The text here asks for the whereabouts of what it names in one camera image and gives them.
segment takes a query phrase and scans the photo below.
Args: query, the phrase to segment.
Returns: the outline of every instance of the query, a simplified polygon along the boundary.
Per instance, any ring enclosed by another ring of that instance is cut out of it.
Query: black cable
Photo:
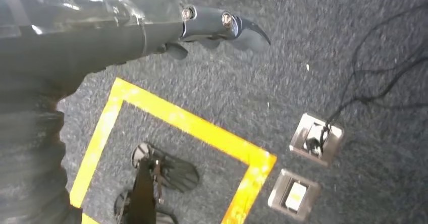
[[[384,98],[394,87],[394,85],[398,82],[398,80],[409,70],[413,69],[414,67],[421,65],[422,63],[428,62],[428,57],[423,57],[422,54],[424,50],[426,49],[426,46],[428,44],[428,41],[424,39],[422,43],[417,47],[417,49],[412,52],[404,61],[399,63],[398,65],[395,65],[388,69],[378,69],[378,70],[356,70],[356,64],[358,62],[358,53],[361,50],[362,46],[364,45],[365,41],[368,39],[368,37],[376,30],[378,30],[381,26],[389,24],[391,21],[398,19],[402,16],[413,14],[420,10],[428,9],[428,2],[425,2],[419,6],[413,7],[407,11],[400,12],[392,17],[387,18],[386,20],[383,20],[382,22],[376,24],[373,26],[363,37],[361,42],[357,45],[355,51],[352,54],[350,63],[352,64],[352,74],[348,78],[345,87],[341,93],[341,100],[339,103],[338,108],[331,114],[327,120],[326,125],[321,131],[320,136],[320,148],[321,152],[323,151],[323,144],[324,144],[324,134],[325,132],[329,133],[331,130],[331,125],[334,123],[334,121],[337,119],[337,117],[340,115],[340,113],[348,106],[356,103],[361,102],[367,106],[369,104],[372,104],[377,107],[382,107],[386,109],[414,109],[414,108],[422,108],[422,107],[428,107],[428,103],[421,102],[421,103],[413,103],[409,105],[384,105],[379,102],[376,102],[376,100]],[[372,95],[372,96],[352,96],[349,100],[345,101],[345,95],[348,91],[349,85],[351,84],[352,80],[356,80],[357,75],[362,74],[381,74],[388,71],[397,70],[399,68],[402,68],[394,77],[393,79],[386,85],[383,91],[381,91],[378,95]]]

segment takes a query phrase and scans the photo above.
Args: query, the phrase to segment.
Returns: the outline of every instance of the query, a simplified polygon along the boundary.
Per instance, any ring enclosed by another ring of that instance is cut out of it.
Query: bolt head
[[[230,28],[232,26],[232,16],[229,13],[224,13],[222,15],[222,23],[225,27]]]
[[[192,10],[190,8],[183,9],[183,11],[181,12],[181,16],[183,17],[184,20],[192,19],[193,17]]]

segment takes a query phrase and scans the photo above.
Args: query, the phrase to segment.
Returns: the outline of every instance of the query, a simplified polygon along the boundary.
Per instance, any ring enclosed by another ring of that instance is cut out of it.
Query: clear plastic wrap
[[[180,22],[186,4],[186,0],[0,0],[0,38],[19,36],[21,26],[46,34]]]

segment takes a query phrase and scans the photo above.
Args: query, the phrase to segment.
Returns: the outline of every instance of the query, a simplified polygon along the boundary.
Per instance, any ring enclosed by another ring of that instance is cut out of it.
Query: electrical socket
[[[299,221],[306,221],[321,191],[321,186],[282,169],[267,204]]]
[[[321,131],[326,122],[309,113],[303,114],[296,132],[290,143],[290,150],[315,161],[325,167],[329,167],[334,155],[343,140],[344,130],[338,126],[331,126],[330,132],[324,132],[324,145],[321,154],[320,148],[308,150],[309,139],[320,141]]]

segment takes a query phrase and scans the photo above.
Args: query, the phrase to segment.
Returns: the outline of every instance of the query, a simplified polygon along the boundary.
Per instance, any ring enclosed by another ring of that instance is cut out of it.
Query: yellow square marking
[[[113,84],[109,99],[83,157],[70,192],[71,204],[76,207],[82,205],[124,100],[248,165],[248,170],[221,222],[221,224],[243,224],[277,160],[276,156],[119,78]],[[97,224],[85,214],[82,223]]]

